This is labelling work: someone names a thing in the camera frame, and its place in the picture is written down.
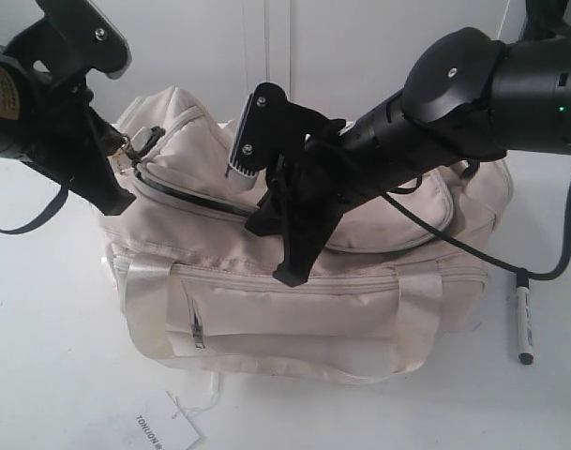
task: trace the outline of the white table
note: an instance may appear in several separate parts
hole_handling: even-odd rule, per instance
[[[515,153],[508,162],[515,199],[489,250],[547,270],[560,249],[571,157]],[[22,224],[54,190],[0,161],[0,224]],[[76,196],[43,229],[0,236],[0,449],[66,448],[89,423],[158,389],[186,406],[204,402],[205,375],[148,361],[129,342],[102,242]],[[441,336],[408,376],[346,387],[226,375],[218,406],[194,419],[201,448],[571,449],[571,267],[533,286],[532,367],[516,361],[510,277],[491,274],[475,312],[481,325]]]

